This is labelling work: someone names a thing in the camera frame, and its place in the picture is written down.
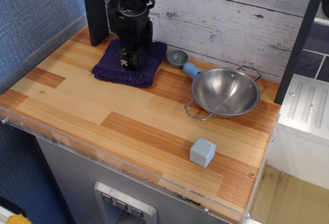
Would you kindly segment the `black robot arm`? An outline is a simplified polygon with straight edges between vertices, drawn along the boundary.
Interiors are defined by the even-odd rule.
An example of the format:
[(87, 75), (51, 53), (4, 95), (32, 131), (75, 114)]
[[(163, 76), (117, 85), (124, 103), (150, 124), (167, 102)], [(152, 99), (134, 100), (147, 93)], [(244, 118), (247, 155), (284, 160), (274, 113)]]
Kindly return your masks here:
[(155, 0), (109, 0), (107, 4), (109, 27), (119, 38), (119, 59), (125, 68), (138, 71), (140, 48), (151, 48), (149, 13), (154, 6)]

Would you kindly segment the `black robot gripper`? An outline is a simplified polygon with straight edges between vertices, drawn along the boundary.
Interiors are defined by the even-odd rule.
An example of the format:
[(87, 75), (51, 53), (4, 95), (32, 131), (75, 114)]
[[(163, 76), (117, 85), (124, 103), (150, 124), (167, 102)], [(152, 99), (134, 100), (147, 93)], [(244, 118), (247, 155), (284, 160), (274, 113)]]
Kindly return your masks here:
[(153, 24), (149, 18), (151, 4), (144, 4), (139, 10), (129, 10), (120, 0), (108, 2), (108, 20), (111, 32), (119, 38), (119, 59), (123, 67), (139, 71), (140, 48), (150, 49), (153, 37)]

